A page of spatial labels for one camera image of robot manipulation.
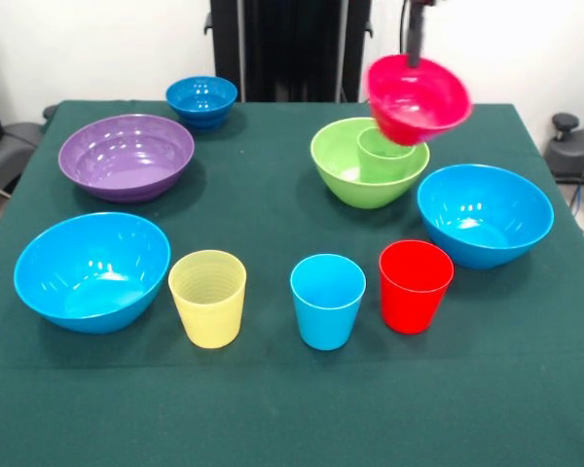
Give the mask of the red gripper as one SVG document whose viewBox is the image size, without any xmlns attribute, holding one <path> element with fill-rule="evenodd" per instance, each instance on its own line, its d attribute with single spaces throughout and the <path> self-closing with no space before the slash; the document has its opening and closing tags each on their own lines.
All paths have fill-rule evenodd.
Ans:
<svg viewBox="0 0 584 467">
<path fill-rule="evenodd" d="M 420 64 L 425 6 L 435 6 L 437 2 L 438 0 L 412 0 L 410 3 L 406 40 L 406 55 L 409 68 L 417 68 Z"/>
</svg>

